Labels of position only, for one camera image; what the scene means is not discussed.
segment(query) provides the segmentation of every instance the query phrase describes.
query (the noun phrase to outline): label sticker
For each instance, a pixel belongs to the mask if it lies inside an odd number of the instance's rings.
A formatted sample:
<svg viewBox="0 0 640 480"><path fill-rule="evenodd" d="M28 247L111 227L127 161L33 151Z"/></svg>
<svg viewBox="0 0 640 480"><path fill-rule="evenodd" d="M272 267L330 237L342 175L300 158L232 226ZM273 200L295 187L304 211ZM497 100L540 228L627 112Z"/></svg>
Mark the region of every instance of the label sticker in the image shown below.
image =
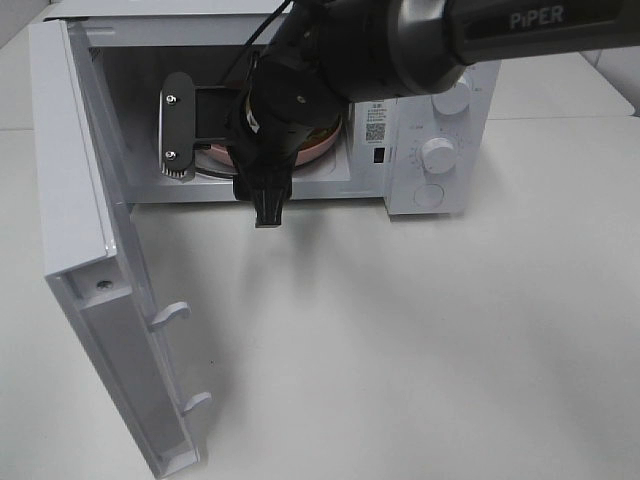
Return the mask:
<svg viewBox="0 0 640 480"><path fill-rule="evenodd" d="M365 108L364 115L364 143L381 145L386 143L389 111L384 102L370 102Z"/></svg>

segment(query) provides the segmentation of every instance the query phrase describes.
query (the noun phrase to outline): table surface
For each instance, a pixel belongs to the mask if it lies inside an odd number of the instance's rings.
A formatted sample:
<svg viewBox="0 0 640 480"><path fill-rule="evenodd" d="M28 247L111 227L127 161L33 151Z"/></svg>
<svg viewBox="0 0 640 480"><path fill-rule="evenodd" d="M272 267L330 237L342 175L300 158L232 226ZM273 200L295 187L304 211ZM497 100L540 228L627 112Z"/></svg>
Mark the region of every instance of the table surface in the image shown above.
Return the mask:
<svg viewBox="0 0 640 480"><path fill-rule="evenodd" d="M18 90L22 38L0 50ZM169 327L184 387L215 398L192 417L208 456L174 478L636 478L640 123L601 116L489 122L459 217L304 202L256 231L246 205L137 208L159 303L194 311ZM150 479L41 278L11 120L0 478Z"/></svg>
<svg viewBox="0 0 640 480"><path fill-rule="evenodd" d="M578 53L502 62L489 118L633 115L635 108Z"/></svg>

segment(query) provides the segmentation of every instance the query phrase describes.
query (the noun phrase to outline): pink plate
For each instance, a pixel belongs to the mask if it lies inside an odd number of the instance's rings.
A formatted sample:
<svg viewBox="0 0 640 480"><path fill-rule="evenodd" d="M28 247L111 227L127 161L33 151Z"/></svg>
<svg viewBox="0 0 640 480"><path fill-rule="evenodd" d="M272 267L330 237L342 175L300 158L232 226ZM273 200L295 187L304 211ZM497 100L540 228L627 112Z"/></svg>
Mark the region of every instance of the pink plate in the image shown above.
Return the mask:
<svg viewBox="0 0 640 480"><path fill-rule="evenodd" d="M304 150L300 150L300 152L298 153L298 159L296 160L296 166L309 163L310 161L315 160L316 158L324 154L327 150L329 150L338 140L341 127L342 121L335 129L335 131L330 136L325 138L322 142L312 147L305 148ZM202 152L220 163L224 163L225 165L228 165L230 167L233 166L226 147L223 147L221 145L212 145L211 149L202 150Z"/></svg>

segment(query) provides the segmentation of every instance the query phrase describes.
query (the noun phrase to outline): black cable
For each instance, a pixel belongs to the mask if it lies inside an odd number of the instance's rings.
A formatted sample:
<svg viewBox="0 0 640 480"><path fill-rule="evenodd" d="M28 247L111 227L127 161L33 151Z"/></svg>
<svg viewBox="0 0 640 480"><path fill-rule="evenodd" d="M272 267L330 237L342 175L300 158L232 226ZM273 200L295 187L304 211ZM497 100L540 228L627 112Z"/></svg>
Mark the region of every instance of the black cable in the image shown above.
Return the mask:
<svg viewBox="0 0 640 480"><path fill-rule="evenodd" d="M206 177L221 178L223 180L233 180L233 177L238 176L237 173L217 172L215 170L209 170L198 166L196 166L196 173L199 173L200 175L204 175Z"/></svg>
<svg viewBox="0 0 640 480"><path fill-rule="evenodd" d="M244 57L244 55L247 53L251 45L253 45L253 42L255 42L258 39L258 37L262 34L262 32L264 32L267 29L267 27L271 25L271 23L276 18L278 18L282 14L282 12L284 12L284 10L289 6L289 4L292 1L293 0L285 0L284 2L282 2L282 4L278 8L276 8L273 11L273 13L266 18L264 22L260 24L258 29L255 32L253 32L253 34L242 46L242 49L240 50L240 52L238 52L238 54L235 56L233 61L229 64L225 72L222 74L222 76L220 77L220 80L218 81L218 85L224 85L224 82L229 76L229 74L231 73L231 71L233 70L233 67L235 67L240 61L240 59Z"/></svg>

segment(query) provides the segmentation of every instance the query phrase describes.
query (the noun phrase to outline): timer knob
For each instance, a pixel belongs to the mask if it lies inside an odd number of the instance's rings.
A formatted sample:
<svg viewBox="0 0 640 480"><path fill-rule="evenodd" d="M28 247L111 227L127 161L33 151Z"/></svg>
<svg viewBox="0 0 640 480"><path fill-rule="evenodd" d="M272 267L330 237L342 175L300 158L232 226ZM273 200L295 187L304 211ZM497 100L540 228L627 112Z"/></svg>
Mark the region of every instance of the timer knob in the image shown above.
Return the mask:
<svg viewBox="0 0 640 480"><path fill-rule="evenodd" d="M451 170L457 160L458 152L451 140L447 138L433 138L420 149L420 159L427 172L440 175Z"/></svg>

